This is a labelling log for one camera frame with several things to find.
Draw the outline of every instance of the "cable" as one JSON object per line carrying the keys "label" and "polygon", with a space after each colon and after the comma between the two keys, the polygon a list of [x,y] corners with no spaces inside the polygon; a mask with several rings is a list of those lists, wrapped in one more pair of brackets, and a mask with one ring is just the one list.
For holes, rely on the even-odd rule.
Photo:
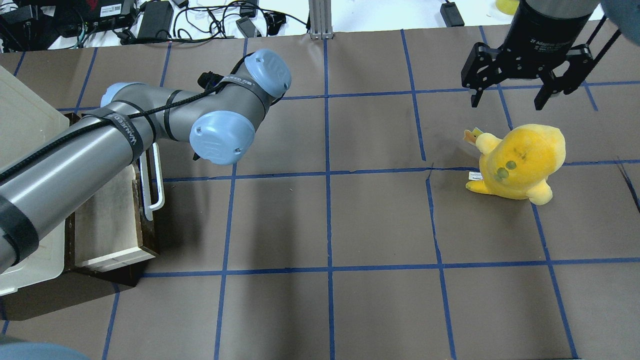
{"label": "cable", "polygon": [[611,38],[607,41],[606,44],[604,44],[604,46],[602,47],[602,50],[600,50],[595,60],[593,60],[593,63],[591,63],[591,68],[589,69],[589,71],[587,71],[587,74],[584,76],[583,79],[586,79],[587,76],[589,76],[591,71],[593,71],[593,68],[595,68],[596,65],[598,65],[598,63],[600,62],[604,54],[609,50],[609,48],[613,45],[613,43],[616,42],[616,40],[620,37],[621,34],[622,33],[620,32],[620,29],[617,29],[616,32],[613,33],[613,35],[611,35]]}
{"label": "cable", "polygon": [[2,174],[0,174],[0,183],[3,183],[5,180],[9,179],[10,177],[14,176],[15,174],[17,174],[18,172],[24,170],[26,167],[28,167],[29,165],[31,165],[32,163],[34,163],[37,160],[40,160],[40,158],[43,158],[45,155],[47,155],[47,153],[51,152],[53,149],[64,145],[65,143],[77,138],[78,136],[88,133],[90,131],[99,129],[101,127],[104,126],[108,126],[109,122],[96,122],[95,124],[91,124],[91,125],[87,125],[84,127],[79,128],[78,130],[72,131],[69,134],[63,135],[61,137],[59,137],[58,139],[55,139],[54,141],[52,141],[51,143],[48,143],[47,145],[45,145],[44,147],[42,147],[41,149],[37,150],[36,152],[34,152],[33,154],[27,156],[26,158],[24,158],[22,161],[20,161],[19,163],[15,164],[14,166],[8,168],[7,170],[5,170],[4,172],[2,172]]}
{"label": "cable", "polygon": [[82,39],[82,41],[78,45],[78,48],[80,49],[84,48],[84,43],[86,43],[87,40],[89,40],[89,38],[97,32],[97,30],[98,30],[98,27],[94,25],[93,29],[89,31],[87,35],[84,36],[84,39]]}
{"label": "cable", "polygon": [[175,15],[175,20],[173,22],[173,26],[172,26],[172,34],[173,37],[176,38],[178,37],[177,35],[177,21],[180,17],[180,15],[182,15],[183,13],[185,14],[186,20],[187,22],[192,25],[194,28],[196,28],[197,30],[201,31],[202,33],[206,33],[206,31],[203,31],[202,29],[198,28],[197,26],[195,26],[191,20],[189,20],[187,12],[189,10],[191,11],[198,11],[198,12],[207,12],[209,14],[209,16],[211,17],[213,15],[213,12],[218,12],[218,11],[222,11],[223,15],[222,15],[222,20],[218,21],[215,16],[212,16],[212,22],[209,24],[209,33],[213,34],[213,29],[214,26],[215,28],[218,29],[218,31],[216,32],[216,34],[220,34],[222,35],[223,38],[228,38],[227,36],[227,30],[225,28],[225,20],[228,16],[233,16],[233,15],[237,15],[239,16],[238,13],[227,13],[229,11],[229,9],[231,8],[240,8],[241,6],[245,6],[245,7],[249,7],[249,8],[254,8],[256,10],[259,10],[262,13],[262,17],[264,18],[265,21],[265,26],[268,28],[268,21],[267,21],[267,15],[269,13],[277,13],[277,14],[283,14],[286,17],[290,17],[292,19],[294,19],[295,21],[298,21],[300,24],[303,25],[307,25],[306,22],[300,20],[299,18],[293,16],[293,15],[289,15],[287,13],[283,13],[283,12],[279,12],[277,10],[270,10],[270,9],[264,9],[261,8],[257,5],[251,4],[251,3],[247,3],[246,1],[242,1],[242,0],[236,0],[236,1],[232,1],[231,3],[227,4],[227,5],[216,5],[216,6],[195,6],[195,7],[187,7],[184,8],[182,10],[180,10],[176,15]]}
{"label": "cable", "polygon": [[191,34],[189,34],[189,32],[186,31],[185,29],[178,29],[178,37],[180,37],[180,31],[184,31],[185,33],[187,33],[187,35],[189,35],[189,40],[193,40],[193,37],[191,37]]}
{"label": "cable", "polygon": [[604,22],[607,20],[607,16],[603,15],[602,19],[600,19],[600,22],[598,23],[598,25],[596,26],[596,28],[593,30],[593,32],[591,33],[591,36],[589,37],[589,40],[587,40],[587,45],[591,45],[591,42],[593,41],[593,38],[596,37],[596,34],[598,33],[598,31],[600,31],[600,28],[602,27],[602,25],[604,25]]}
{"label": "cable", "polygon": [[[231,74],[235,74],[238,71],[238,69],[240,69],[240,66],[244,63],[244,59],[246,59],[248,56],[251,56],[252,54],[253,53],[244,55],[240,59],[240,61],[238,61],[236,63],[236,66],[234,66],[234,68],[231,70]],[[201,99],[201,98],[203,98],[203,97],[205,97],[207,95],[211,95],[214,92],[216,92],[216,93],[219,92],[220,90],[224,89],[226,85],[227,85],[227,83],[218,83],[216,86],[214,86],[214,87],[212,87],[212,88],[210,88],[208,90],[204,90],[203,92],[201,92],[199,94],[196,94],[194,96],[188,97],[188,98],[180,100],[178,102],[172,102],[172,103],[164,105],[164,106],[159,106],[159,107],[151,109],[151,110],[147,110],[147,111],[143,111],[143,112],[139,112],[139,113],[135,113],[135,114],[129,115],[129,118],[130,119],[135,119],[136,117],[144,117],[144,116],[147,116],[147,115],[158,113],[160,111],[164,111],[164,110],[167,110],[167,109],[172,109],[172,108],[176,108],[178,106],[189,104],[190,102],[194,102],[196,100],[199,100],[199,99]]]}

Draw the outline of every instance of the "metal handle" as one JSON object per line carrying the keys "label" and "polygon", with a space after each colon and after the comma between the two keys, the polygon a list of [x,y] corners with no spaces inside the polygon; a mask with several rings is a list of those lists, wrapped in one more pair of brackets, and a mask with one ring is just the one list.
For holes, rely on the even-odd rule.
{"label": "metal handle", "polygon": [[147,156],[140,156],[140,181],[142,182],[142,203],[145,208],[145,217],[153,221],[153,212],[164,206],[164,183],[162,180],[162,167],[160,166],[160,150],[157,143],[151,145],[154,155],[154,167],[156,168],[156,185],[158,201],[151,204],[150,177],[147,167]]}

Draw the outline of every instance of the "yellow plush toy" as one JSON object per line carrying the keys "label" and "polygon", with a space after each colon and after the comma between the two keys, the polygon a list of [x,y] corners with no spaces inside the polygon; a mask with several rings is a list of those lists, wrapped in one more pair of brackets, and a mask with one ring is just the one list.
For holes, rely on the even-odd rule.
{"label": "yellow plush toy", "polygon": [[549,175],[562,166],[566,150],[560,129],[528,124],[518,126],[498,139],[478,128],[465,130],[465,140],[480,155],[482,180],[469,181],[467,189],[509,199],[529,199],[544,205],[553,197]]}

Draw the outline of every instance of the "black strap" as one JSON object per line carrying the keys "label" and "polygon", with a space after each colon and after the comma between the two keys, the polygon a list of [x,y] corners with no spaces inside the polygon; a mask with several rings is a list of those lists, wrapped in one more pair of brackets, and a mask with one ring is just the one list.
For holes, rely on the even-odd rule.
{"label": "black strap", "polygon": [[122,136],[124,136],[129,142],[131,151],[133,152],[131,163],[136,161],[136,159],[145,152],[142,137],[127,115],[117,113],[109,108],[99,108],[87,111],[86,114],[97,117],[102,121],[111,122],[112,125],[122,133]]}
{"label": "black strap", "polygon": [[5,233],[3,237],[15,251],[13,265],[38,249],[40,240],[33,223],[16,205],[2,195],[0,195],[0,228]]}
{"label": "black strap", "polygon": [[[176,90],[174,92],[171,93],[171,95],[169,95],[169,98],[167,98],[166,100],[166,104],[165,105],[169,105],[173,102],[173,100],[175,99],[175,96],[178,95],[179,92],[181,92],[182,90]],[[166,131],[166,134],[169,135],[169,139],[173,140],[173,141],[178,141],[178,139],[176,139],[173,136],[173,133],[171,132],[171,123],[169,122],[169,112],[171,111],[171,109],[167,109],[164,111],[164,130]]]}
{"label": "black strap", "polygon": [[[121,103],[123,103],[123,104],[127,104],[127,105],[129,105],[130,107],[132,107],[132,108],[136,109],[136,110],[137,110],[138,112],[140,112],[140,113],[144,111],[144,110],[142,110],[142,108],[141,108],[141,107],[139,107],[138,105],[135,105],[135,104],[134,104],[133,102],[131,102],[131,101],[126,101],[126,100],[114,100],[113,102],[121,102]],[[154,134],[154,142],[156,142],[156,138],[157,138],[157,135],[156,135],[156,125],[154,125],[154,121],[153,121],[153,120],[151,120],[151,117],[150,117],[149,115],[145,115],[145,119],[147,120],[147,122],[149,123],[149,126],[151,127],[151,132],[153,132],[153,134]]]}
{"label": "black strap", "polygon": [[239,86],[249,90],[255,96],[257,96],[258,99],[260,99],[260,102],[262,103],[262,107],[264,108],[264,114],[265,115],[267,114],[267,108],[271,104],[271,102],[269,101],[269,94],[267,94],[260,87],[260,85],[256,84],[255,80],[247,79],[247,78],[243,78],[242,76],[231,74],[231,75],[227,75],[224,78],[222,78],[222,80],[220,80],[220,83],[221,84],[222,83],[233,83],[233,84],[239,85]]}

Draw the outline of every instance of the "blue object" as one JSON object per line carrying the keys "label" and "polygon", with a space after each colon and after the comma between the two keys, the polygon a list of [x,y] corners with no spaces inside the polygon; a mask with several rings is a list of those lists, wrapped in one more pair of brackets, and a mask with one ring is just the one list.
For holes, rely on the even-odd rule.
{"label": "blue object", "polygon": [[75,350],[56,344],[9,343],[0,345],[2,360],[89,360]]}
{"label": "blue object", "polygon": [[201,158],[218,165],[237,163],[255,137],[253,124],[233,111],[202,115],[191,127],[189,143]]}
{"label": "blue object", "polygon": [[627,39],[640,45],[640,1],[602,0],[602,10]]}
{"label": "blue object", "polygon": [[291,72],[287,64],[269,49],[260,49],[247,56],[244,64],[255,82],[276,99],[291,87]]}
{"label": "blue object", "polygon": [[115,83],[107,88],[107,91],[104,93],[102,98],[100,99],[100,107],[103,108],[107,106],[112,100],[113,97],[122,90],[125,86],[129,86],[132,84],[142,84],[142,83]]}

